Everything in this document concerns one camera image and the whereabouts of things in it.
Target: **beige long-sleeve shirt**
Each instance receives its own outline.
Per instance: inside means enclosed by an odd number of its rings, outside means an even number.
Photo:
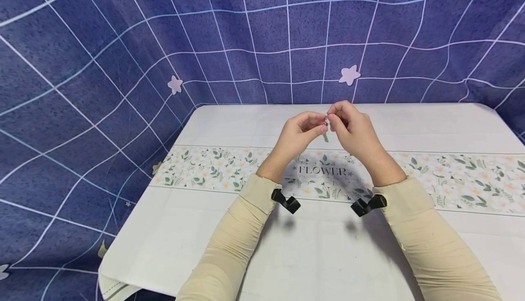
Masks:
[[[221,219],[203,257],[177,301],[233,301],[260,233],[273,210],[279,184],[253,174]],[[465,242],[434,209],[413,178],[374,187],[387,199],[382,208],[412,267],[425,301],[499,301],[501,297]]]

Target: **white tablecloth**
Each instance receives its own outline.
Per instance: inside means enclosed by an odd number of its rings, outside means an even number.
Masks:
[[[492,110],[478,104],[358,104],[390,151],[525,153]],[[198,108],[177,145],[272,147],[287,118],[328,105]],[[329,143],[309,148],[341,149]],[[236,195],[148,187],[99,269],[106,300],[145,288],[176,295]],[[422,300],[379,211],[358,218],[349,204],[302,200],[276,207],[249,264],[239,300]],[[443,211],[485,266],[504,300],[525,300],[525,218]]]

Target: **blue backdrop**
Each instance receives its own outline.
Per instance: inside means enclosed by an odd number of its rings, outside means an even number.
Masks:
[[[0,0],[1,297],[101,300],[201,105],[479,102],[522,138],[524,2]]]

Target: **hand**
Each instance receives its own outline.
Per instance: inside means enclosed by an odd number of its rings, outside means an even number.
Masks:
[[[272,152],[257,170],[257,176],[279,184],[288,163],[301,155],[312,140],[328,131],[324,118],[321,113],[303,112],[288,119]]]
[[[396,184],[407,178],[381,145],[367,114],[349,101],[335,103],[327,114],[331,131],[337,134],[343,148],[363,163],[375,186]]]

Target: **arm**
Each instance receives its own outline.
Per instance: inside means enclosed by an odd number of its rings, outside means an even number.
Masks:
[[[276,146],[246,182],[217,228],[200,262],[180,288],[177,301],[233,301],[282,188],[284,169],[317,136],[327,131],[325,115],[304,112],[288,119]]]
[[[348,101],[329,109],[330,128],[369,171],[374,193],[426,301],[498,301],[501,297],[479,260],[434,209],[422,185],[407,178],[384,150],[369,116]]]

